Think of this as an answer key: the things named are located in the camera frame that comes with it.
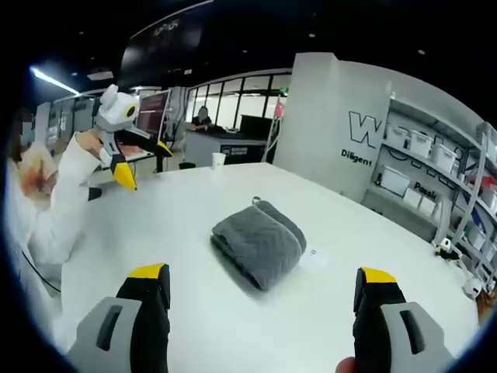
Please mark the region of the person's left hand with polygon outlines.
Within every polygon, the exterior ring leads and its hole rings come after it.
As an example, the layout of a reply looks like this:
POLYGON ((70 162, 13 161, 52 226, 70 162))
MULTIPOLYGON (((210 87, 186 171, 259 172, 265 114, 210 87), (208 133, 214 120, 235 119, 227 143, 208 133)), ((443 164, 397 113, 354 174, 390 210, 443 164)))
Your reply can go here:
POLYGON ((81 148, 90 152, 94 157, 100 158, 99 153, 103 148, 103 144, 100 141, 99 131, 96 128, 77 132, 75 134, 75 139, 81 148))

